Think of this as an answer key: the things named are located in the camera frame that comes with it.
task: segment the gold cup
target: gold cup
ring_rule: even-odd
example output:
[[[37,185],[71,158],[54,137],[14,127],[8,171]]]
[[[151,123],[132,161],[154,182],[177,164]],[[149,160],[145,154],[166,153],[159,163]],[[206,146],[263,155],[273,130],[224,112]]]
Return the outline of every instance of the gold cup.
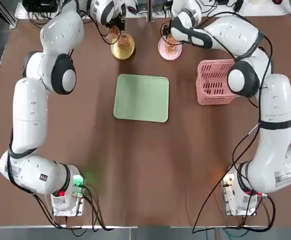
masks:
[[[132,56],[135,51],[135,41],[125,31],[119,32],[119,29],[115,26],[110,30],[112,37],[111,52],[113,56],[120,60],[126,60]]]

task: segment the green cable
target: green cable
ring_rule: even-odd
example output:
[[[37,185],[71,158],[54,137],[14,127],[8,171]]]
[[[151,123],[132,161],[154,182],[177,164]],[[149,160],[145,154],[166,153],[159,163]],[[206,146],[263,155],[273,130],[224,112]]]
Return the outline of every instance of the green cable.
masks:
[[[227,231],[224,231],[224,232],[226,233],[226,235],[228,236],[228,238],[229,238],[230,240],[232,240],[230,234],[229,234]]]
[[[222,228],[223,229],[223,231],[225,231],[225,233],[229,236],[229,238],[231,239],[231,237],[233,237],[233,238],[241,238],[241,237],[243,237],[243,236],[245,236],[245,235],[247,235],[248,233],[249,233],[249,230],[247,230],[244,234],[242,234],[242,235],[231,235],[228,231],[226,231],[224,228]]]

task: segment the metal bracket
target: metal bracket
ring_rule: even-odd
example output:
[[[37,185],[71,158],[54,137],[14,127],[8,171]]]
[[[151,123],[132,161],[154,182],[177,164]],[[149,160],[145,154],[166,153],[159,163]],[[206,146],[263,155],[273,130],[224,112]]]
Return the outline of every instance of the metal bracket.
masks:
[[[83,185],[85,186],[87,183],[87,179],[84,179],[83,182],[84,182]],[[82,195],[85,193],[85,189],[82,187],[75,187],[75,189],[76,189],[75,193],[81,193],[81,194],[76,196],[76,202],[75,202],[74,207],[71,210],[67,210],[67,211],[60,211],[60,210],[53,208],[53,215],[54,216],[77,217],[77,216],[83,215],[85,200],[82,197]]]
[[[6,7],[0,1],[0,13],[3,15],[5,20],[10,24],[10,29],[15,29],[17,27],[17,19],[10,14]]]
[[[248,212],[246,209],[241,209],[238,207],[237,200],[244,199],[243,202],[248,203],[250,197],[248,196],[239,196],[237,192],[235,194],[234,189],[234,174],[227,174],[221,181],[221,190],[222,190],[222,201],[225,208],[226,216],[245,216],[246,213],[248,216],[251,216],[256,208],[249,208]],[[257,202],[257,195],[251,196],[250,205],[255,206]]]
[[[154,22],[154,2],[153,0],[147,0],[147,18],[148,22]]]

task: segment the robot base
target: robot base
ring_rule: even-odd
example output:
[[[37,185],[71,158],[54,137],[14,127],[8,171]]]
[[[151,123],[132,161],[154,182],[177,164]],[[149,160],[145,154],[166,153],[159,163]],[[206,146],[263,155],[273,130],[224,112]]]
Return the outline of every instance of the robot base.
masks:
[[[238,184],[237,170],[232,167],[221,181],[222,200],[227,216],[256,215],[257,195],[251,197],[243,192]]]
[[[70,170],[70,184],[64,192],[64,196],[53,196],[51,202],[54,216],[75,217],[82,216],[84,210],[84,199],[82,194],[86,180],[80,175],[75,166],[68,165]]]
[[[78,197],[76,199],[75,206],[71,210],[60,211],[56,208],[53,208],[53,215],[62,217],[82,216],[84,213],[84,203],[85,200],[82,197]]]

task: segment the label sticker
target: label sticker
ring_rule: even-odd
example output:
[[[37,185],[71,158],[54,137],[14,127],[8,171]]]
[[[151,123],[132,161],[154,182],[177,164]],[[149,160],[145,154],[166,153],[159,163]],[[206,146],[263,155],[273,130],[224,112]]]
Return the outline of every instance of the label sticker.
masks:
[[[280,173],[279,171],[274,172],[275,187],[280,187],[282,185],[288,184],[291,182],[291,172]]]
[[[65,204],[66,203],[66,198],[65,197],[54,197],[53,198],[53,203],[54,204],[58,204],[58,205],[61,205],[61,204]]]
[[[47,176],[47,175],[44,175],[43,173],[41,173],[41,175],[40,175],[39,179],[40,179],[41,181],[44,181],[44,182],[46,182],[46,181],[47,181],[47,179],[48,179],[48,176]]]
[[[8,176],[8,167],[7,167],[7,165],[4,166],[4,172],[5,172],[5,175]],[[13,176],[14,180],[17,181],[19,173],[20,173],[20,167],[11,166],[11,173],[12,173],[12,176]]]

